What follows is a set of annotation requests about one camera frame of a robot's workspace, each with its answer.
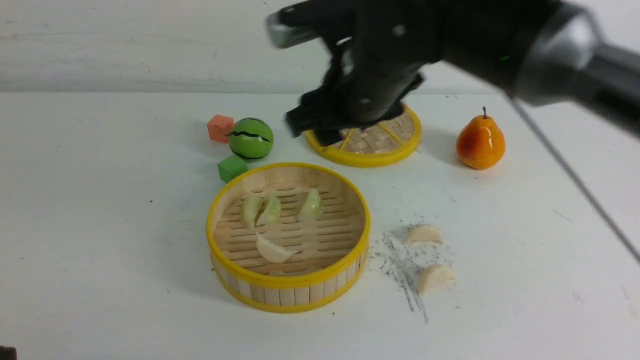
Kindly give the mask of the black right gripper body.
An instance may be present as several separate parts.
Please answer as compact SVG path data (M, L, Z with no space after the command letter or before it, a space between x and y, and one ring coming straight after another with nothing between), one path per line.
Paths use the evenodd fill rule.
M293 137L311 132L320 146L343 140L343 130L368 129L403 113L403 98L423 82L423 63L384 59L349 45L330 50L322 84L285 115Z

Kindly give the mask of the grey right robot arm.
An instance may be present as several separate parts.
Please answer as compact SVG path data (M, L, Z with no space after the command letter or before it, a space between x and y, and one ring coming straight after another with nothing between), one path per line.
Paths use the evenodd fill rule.
M403 112L425 65L445 62L532 106L573 101L639 134L639 55L606 43L587 9L562 0L307 0L270 14L273 45L321 39L322 84L285 120L320 145Z

